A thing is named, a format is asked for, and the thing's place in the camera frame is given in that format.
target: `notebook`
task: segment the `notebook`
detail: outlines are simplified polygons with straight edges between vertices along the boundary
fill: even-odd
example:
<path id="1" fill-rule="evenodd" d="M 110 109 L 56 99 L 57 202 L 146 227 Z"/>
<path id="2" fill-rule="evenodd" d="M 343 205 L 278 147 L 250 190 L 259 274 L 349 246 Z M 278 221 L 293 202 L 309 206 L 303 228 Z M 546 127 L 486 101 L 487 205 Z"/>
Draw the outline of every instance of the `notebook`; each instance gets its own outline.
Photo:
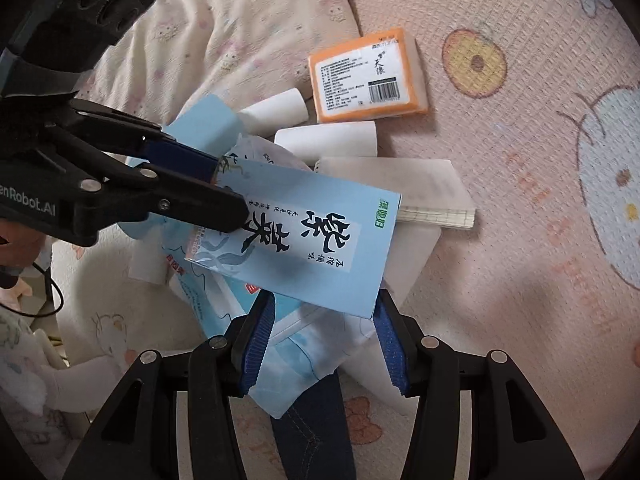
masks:
<path id="1" fill-rule="evenodd" d="M 450 160 L 324 156 L 316 173 L 400 193 L 398 221 L 474 225 L 476 206 Z"/>
<path id="2" fill-rule="evenodd" d="M 246 224 L 196 228 L 186 259 L 276 294 L 371 318 L 400 195 L 311 171 L 222 157 L 215 183 L 243 195 Z"/>

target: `black cable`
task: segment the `black cable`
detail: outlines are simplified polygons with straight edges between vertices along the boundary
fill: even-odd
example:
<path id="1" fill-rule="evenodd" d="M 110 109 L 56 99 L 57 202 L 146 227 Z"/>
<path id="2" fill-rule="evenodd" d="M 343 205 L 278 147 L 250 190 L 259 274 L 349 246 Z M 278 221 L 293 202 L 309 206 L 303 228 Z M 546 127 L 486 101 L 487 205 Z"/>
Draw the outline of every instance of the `black cable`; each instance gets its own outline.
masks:
<path id="1" fill-rule="evenodd" d="M 43 270 L 42 267 L 39 266 L 37 263 L 35 262 L 33 263 L 33 268 L 36 269 L 43 276 L 47 277 L 46 271 Z M 55 316 L 57 313 L 59 313 L 62 310 L 62 307 L 65 306 L 65 297 L 62 295 L 62 291 L 60 290 L 60 287 L 58 286 L 58 284 L 54 282 L 50 276 L 49 276 L 49 280 L 53 288 L 56 289 L 58 297 L 60 298 L 60 306 L 57 307 L 52 312 L 47 312 L 46 314 L 25 314 L 24 312 L 20 312 L 19 310 L 14 310 L 2 303 L 0 303 L 0 306 L 5 310 L 8 310 L 9 312 L 13 312 L 14 314 L 17 314 L 18 316 L 31 317 L 32 319 L 41 319 L 43 317 Z"/>

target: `hand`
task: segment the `hand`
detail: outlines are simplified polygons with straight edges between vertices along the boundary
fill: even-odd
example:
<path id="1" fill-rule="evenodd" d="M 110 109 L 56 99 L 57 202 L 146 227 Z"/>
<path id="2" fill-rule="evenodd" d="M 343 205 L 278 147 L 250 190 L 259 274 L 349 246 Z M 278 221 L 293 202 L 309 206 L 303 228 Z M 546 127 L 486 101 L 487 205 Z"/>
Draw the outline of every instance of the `hand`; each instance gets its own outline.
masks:
<path id="1" fill-rule="evenodd" d="M 28 227 L 0 219 L 0 266 L 28 267 L 40 254 L 46 235 Z"/>

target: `white label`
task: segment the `white label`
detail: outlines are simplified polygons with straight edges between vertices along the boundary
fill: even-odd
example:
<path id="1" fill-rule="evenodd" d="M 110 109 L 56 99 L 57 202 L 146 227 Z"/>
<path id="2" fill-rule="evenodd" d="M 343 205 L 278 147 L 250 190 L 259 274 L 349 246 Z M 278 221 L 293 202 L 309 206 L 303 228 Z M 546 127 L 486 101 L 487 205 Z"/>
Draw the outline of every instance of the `white label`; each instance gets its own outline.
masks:
<path id="1" fill-rule="evenodd" d="M 396 38 L 317 63 L 316 80 L 328 117 L 409 102 Z"/>
<path id="2" fill-rule="evenodd" d="M 275 253 L 296 256 L 317 265 L 349 272 L 358 245 L 360 225 L 339 211 L 320 212 L 247 197 L 249 219 L 243 248 L 264 245 Z"/>

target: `light blue seaweed box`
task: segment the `light blue seaweed box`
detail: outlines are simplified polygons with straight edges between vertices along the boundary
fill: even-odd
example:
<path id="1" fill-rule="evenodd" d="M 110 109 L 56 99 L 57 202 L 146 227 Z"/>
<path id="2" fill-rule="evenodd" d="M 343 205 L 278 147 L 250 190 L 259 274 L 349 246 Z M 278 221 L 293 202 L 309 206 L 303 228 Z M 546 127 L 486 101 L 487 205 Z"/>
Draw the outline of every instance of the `light blue seaweed box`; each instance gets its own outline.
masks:
<path id="1" fill-rule="evenodd" d="M 196 228 L 186 259 L 271 292 L 371 318 L 400 195 L 226 156 L 215 184 L 242 194 L 231 234 Z"/>

